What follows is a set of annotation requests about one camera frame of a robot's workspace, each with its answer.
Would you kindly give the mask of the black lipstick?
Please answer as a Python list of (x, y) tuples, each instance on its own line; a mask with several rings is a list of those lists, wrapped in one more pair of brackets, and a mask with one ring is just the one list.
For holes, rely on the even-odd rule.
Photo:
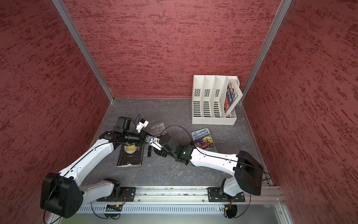
[(152, 154), (152, 146), (148, 147), (147, 157), (150, 158)]

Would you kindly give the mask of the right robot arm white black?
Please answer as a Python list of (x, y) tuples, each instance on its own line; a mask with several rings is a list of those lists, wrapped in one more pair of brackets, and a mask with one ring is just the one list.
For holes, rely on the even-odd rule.
[(246, 151), (238, 154), (210, 152), (194, 145), (182, 145), (169, 134), (159, 138), (149, 136), (146, 142), (182, 164), (207, 167), (231, 175), (222, 186), (222, 194), (226, 196), (234, 197), (241, 192), (261, 195), (264, 168)]

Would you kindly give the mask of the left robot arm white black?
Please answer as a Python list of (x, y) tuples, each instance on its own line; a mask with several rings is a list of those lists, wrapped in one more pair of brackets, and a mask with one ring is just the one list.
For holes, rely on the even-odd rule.
[(93, 185), (83, 185), (86, 176), (119, 146), (145, 143), (148, 121), (141, 119), (134, 131), (131, 118), (119, 117), (113, 130), (104, 132), (95, 144), (76, 161), (59, 173), (49, 173), (42, 184), (40, 207), (64, 218), (73, 216), (79, 208), (100, 198), (118, 200), (122, 197), (120, 182), (106, 178)]

